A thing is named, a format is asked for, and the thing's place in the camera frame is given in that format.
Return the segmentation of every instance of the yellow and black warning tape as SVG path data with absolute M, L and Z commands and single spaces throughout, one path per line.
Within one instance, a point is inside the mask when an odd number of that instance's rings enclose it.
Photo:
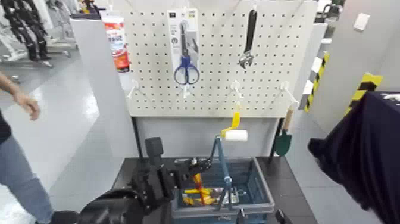
M 366 73 L 360 82 L 358 89 L 355 91 L 353 98 L 351 99 L 349 107 L 346 109 L 345 115 L 347 115 L 351 108 L 353 108 L 359 100 L 364 96 L 367 91 L 375 91 L 375 89 L 382 82 L 383 76 L 374 76 L 373 74 Z
M 308 112 L 308 110 L 310 109 L 311 104 L 313 104 L 314 95 L 315 95 L 315 92 L 317 91 L 317 89 L 318 89 L 318 87 L 320 85 L 319 83 L 320 83 L 320 80 L 322 78 L 322 75 L 324 74 L 325 66 L 326 66 L 326 63 L 328 62 L 328 59 L 329 59 L 329 53 L 326 52 L 324 54 L 324 58 L 322 59 L 322 65 L 320 67 L 320 70 L 318 71 L 317 76 L 315 77 L 314 86 L 312 87 L 311 94 L 308 96 L 307 103 L 306 103 L 305 108 L 304 108 L 304 110 L 306 112 Z

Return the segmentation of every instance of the wooden handle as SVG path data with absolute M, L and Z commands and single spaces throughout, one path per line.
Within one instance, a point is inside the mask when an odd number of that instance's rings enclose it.
M 292 120 L 293 110 L 288 110 L 285 118 L 285 123 L 283 125 L 283 130 L 288 130 L 290 121 Z

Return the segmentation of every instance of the light switch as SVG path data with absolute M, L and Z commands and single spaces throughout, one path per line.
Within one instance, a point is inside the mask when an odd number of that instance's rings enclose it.
M 370 17 L 370 15 L 360 13 L 355 21 L 354 28 L 356 30 L 364 31 Z

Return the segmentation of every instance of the person's hand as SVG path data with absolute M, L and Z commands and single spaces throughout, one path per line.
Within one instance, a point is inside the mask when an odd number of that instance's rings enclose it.
M 19 104 L 30 115 L 31 120 L 36 120 L 40 115 L 40 108 L 38 102 L 23 92 L 17 92 L 14 95 L 14 101 Z

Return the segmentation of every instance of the scissors packaging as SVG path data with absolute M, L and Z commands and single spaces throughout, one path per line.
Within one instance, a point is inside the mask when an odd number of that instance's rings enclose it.
M 180 85 L 192 85 L 199 79 L 198 10 L 178 8 L 168 10 L 165 16 L 168 17 L 173 80 Z

